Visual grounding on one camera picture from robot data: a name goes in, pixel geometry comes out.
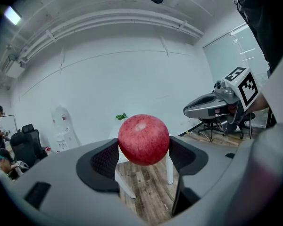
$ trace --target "seated person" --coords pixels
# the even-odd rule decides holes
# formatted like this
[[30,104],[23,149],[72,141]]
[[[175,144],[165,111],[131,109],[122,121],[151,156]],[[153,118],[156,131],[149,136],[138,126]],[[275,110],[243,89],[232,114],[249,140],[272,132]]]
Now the seated person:
[[12,185],[12,180],[8,177],[8,173],[17,168],[17,165],[12,165],[13,159],[10,156],[10,153],[4,149],[0,149],[0,181],[6,187],[10,188]]

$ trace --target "ceiling light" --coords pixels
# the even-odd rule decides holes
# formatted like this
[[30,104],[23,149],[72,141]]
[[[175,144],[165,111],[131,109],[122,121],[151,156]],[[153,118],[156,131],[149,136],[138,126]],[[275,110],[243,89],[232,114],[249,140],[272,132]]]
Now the ceiling light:
[[8,9],[6,9],[5,13],[4,13],[5,17],[7,17],[14,25],[16,25],[21,17],[18,13],[16,13],[14,11],[14,9],[10,6],[8,7]]

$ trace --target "red object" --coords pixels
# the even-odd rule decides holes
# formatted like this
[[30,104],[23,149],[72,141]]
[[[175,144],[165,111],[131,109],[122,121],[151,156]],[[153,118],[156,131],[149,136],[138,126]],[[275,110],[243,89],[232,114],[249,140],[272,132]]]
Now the red object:
[[118,143],[125,157],[141,166],[150,166],[164,158],[170,137],[166,125],[151,115],[135,115],[118,132]]

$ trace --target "table leg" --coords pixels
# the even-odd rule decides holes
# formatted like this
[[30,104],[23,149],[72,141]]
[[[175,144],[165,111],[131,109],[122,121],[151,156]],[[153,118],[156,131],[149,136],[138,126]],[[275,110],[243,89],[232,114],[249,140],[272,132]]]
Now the table leg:
[[166,154],[166,176],[169,185],[173,184],[173,162],[170,158],[169,151]]
[[119,184],[119,186],[129,195],[131,198],[136,198],[134,192],[126,183],[125,179],[121,176],[118,170],[115,170],[115,181]]

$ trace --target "chair headrest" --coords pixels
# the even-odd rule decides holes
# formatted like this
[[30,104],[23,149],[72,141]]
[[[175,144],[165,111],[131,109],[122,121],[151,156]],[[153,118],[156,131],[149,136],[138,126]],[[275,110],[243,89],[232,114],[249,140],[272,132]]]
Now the chair headrest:
[[32,124],[29,124],[29,125],[26,125],[26,126],[23,126],[22,127],[22,132],[25,134],[25,133],[29,133],[31,131],[33,131],[34,128],[33,128],[33,125]]
[[11,139],[10,139],[10,143],[13,146],[17,146],[21,143],[27,142],[27,139],[25,137],[25,135],[23,134],[23,132],[17,132],[14,135],[12,135]]

